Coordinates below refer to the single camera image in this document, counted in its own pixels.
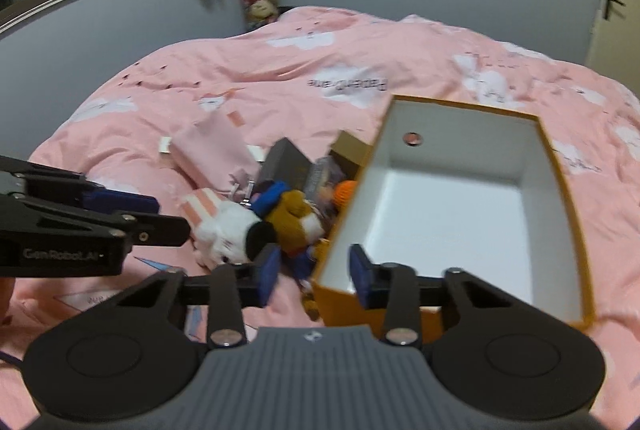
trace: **beige door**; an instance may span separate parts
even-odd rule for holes
[[[602,0],[587,65],[640,96],[640,0]]]

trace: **round hole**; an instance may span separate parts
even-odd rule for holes
[[[418,133],[406,133],[402,137],[402,141],[409,147],[418,147],[422,144],[422,137]]]

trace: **open box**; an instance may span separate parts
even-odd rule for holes
[[[461,267],[574,327],[593,319],[586,249],[568,187],[538,117],[396,96],[312,284],[329,326],[367,323],[348,249],[440,277]],[[426,339],[439,317],[423,309]]]

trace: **gray ribbed panel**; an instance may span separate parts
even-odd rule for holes
[[[309,341],[305,336],[319,333]],[[415,349],[375,341],[366,326],[263,328],[254,342],[210,352],[191,384],[145,416],[59,430],[604,430],[586,413],[509,422],[440,386]]]

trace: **bed sheet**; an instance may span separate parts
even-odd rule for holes
[[[640,102],[587,68],[417,16],[392,22],[296,8],[256,32],[191,40],[136,62],[100,87],[32,160],[154,195],[164,213],[178,214],[193,187],[161,161],[161,136],[218,109],[247,144],[267,149],[287,136],[317,158],[341,129],[371,141],[391,94],[540,115],[588,245],[597,309],[591,335],[607,363],[593,413],[610,428],[626,428],[640,413]],[[21,355],[50,325],[165,266],[202,272],[186,244],[135,247],[119,277],[18,280],[0,326],[2,350]],[[244,315],[252,327],[313,325],[295,283],[284,277],[267,309]],[[194,310],[187,328],[193,337],[201,320]],[[0,391],[0,417],[12,428],[35,415],[7,367],[0,367]]]

